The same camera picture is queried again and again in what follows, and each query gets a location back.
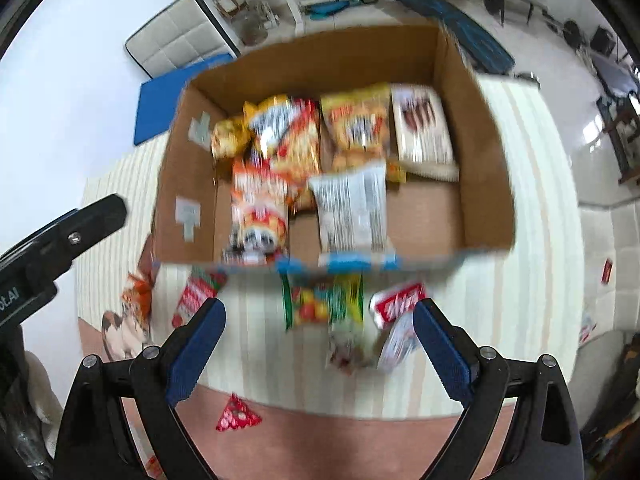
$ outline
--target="striped fabric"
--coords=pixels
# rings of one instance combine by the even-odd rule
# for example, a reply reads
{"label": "striped fabric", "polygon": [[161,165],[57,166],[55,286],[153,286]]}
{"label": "striped fabric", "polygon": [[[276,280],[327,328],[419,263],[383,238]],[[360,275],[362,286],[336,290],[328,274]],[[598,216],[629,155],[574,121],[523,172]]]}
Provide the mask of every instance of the striped fabric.
{"label": "striped fabric", "polygon": [[[516,243],[509,254],[471,255],[454,272],[429,272],[424,279],[449,320],[463,326],[479,345],[523,360],[551,353],[568,381],[578,346],[584,282],[568,161],[535,86],[492,76],[479,82],[502,134],[516,206]],[[80,316],[98,329],[102,312],[118,304],[126,270],[135,264],[144,242],[155,196],[151,175],[158,171],[165,142],[163,137],[140,147],[110,175],[87,186],[85,203],[119,191],[133,206],[127,228],[78,262]],[[140,168],[148,178],[140,178],[132,168]],[[108,256],[109,250],[115,252]],[[170,333],[187,276],[188,268],[160,270],[152,320],[157,343]],[[383,283],[408,277],[400,272],[368,275],[366,301]],[[227,327],[200,377],[205,386],[273,406],[358,418],[419,418],[462,410],[447,398],[422,351],[388,376],[364,370],[349,378],[326,370],[326,330],[284,331],[276,276],[257,274],[246,280],[232,275],[220,299],[226,305]],[[371,339],[375,328],[370,316],[365,324]]]}

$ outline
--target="cardboard box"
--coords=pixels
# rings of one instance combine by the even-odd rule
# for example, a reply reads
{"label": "cardboard box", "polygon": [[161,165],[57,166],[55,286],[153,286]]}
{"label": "cardboard box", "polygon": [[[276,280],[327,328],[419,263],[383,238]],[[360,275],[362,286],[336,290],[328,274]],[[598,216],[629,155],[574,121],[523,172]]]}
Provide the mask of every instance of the cardboard box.
{"label": "cardboard box", "polygon": [[[383,268],[431,267],[469,251],[514,243],[513,197],[500,136],[464,66],[456,41],[437,23],[322,32],[251,52],[212,68],[182,92],[159,175],[156,257],[165,263],[223,266],[231,227],[229,179],[214,169],[208,129],[245,101],[274,94],[319,98],[378,82],[433,86],[440,94],[460,182],[412,178],[387,189],[388,236],[396,256]],[[289,272],[318,270],[318,216],[289,225]],[[329,270],[371,266],[366,254],[337,254]]]}

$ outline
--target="red triangular package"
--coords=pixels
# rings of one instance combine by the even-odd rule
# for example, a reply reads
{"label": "red triangular package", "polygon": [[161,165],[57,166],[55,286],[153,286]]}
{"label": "red triangular package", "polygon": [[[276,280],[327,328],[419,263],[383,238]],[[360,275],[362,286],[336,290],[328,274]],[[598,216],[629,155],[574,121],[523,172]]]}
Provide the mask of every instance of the red triangular package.
{"label": "red triangular package", "polygon": [[256,426],[262,419],[252,412],[240,397],[231,394],[225,410],[220,415],[216,429],[218,431],[241,430],[247,426]]}

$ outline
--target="metal bolt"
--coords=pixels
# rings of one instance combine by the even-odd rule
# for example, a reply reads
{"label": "metal bolt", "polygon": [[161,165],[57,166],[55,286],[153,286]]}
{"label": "metal bolt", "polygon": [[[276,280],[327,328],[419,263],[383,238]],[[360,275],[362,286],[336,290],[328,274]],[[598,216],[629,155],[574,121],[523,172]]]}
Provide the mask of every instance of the metal bolt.
{"label": "metal bolt", "polygon": [[98,362],[98,358],[95,355],[88,355],[84,359],[82,359],[82,366],[85,368],[91,368]]}
{"label": "metal bolt", "polygon": [[68,240],[71,245],[78,245],[82,241],[82,237],[80,236],[80,233],[75,232],[69,235]]}
{"label": "metal bolt", "polygon": [[148,346],[142,351],[142,357],[145,359],[155,359],[160,353],[159,346]]}
{"label": "metal bolt", "polygon": [[490,346],[483,346],[480,349],[480,355],[485,359],[489,359],[490,361],[491,359],[496,358],[496,356],[498,355],[498,352],[496,352],[495,349],[491,348]]}
{"label": "metal bolt", "polygon": [[549,368],[553,368],[558,364],[558,361],[556,361],[556,358],[552,355],[544,354],[542,356],[542,364],[548,366]]}

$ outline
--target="quilted headboard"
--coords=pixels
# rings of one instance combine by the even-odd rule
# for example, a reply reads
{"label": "quilted headboard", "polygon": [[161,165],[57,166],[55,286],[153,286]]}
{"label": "quilted headboard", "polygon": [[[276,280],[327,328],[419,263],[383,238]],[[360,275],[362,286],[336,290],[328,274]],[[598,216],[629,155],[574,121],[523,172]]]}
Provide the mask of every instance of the quilted headboard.
{"label": "quilted headboard", "polygon": [[240,56],[204,0],[176,0],[126,42],[125,48],[151,77],[216,54]]}

